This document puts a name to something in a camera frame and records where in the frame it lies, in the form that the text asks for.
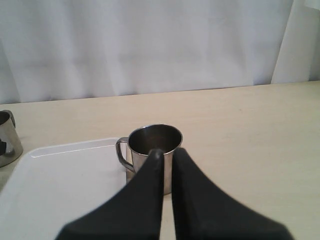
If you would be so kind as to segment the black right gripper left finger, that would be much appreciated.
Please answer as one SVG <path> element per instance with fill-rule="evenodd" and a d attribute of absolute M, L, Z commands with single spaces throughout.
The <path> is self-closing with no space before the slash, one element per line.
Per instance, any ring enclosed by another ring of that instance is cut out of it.
<path fill-rule="evenodd" d="M 164 199 L 164 154 L 153 149 L 116 195 L 67 223 L 59 240 L 158 240 Z"/>

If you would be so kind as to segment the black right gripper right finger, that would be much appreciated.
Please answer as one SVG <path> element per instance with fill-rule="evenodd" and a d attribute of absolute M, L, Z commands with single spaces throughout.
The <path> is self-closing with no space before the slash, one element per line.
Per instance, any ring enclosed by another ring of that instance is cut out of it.
<path fill-rule="evenodd" d="M 173 154 L 171 199 L 178 240 L 293 239 L 285 225 L 221 190 L 184 148 Z"/>

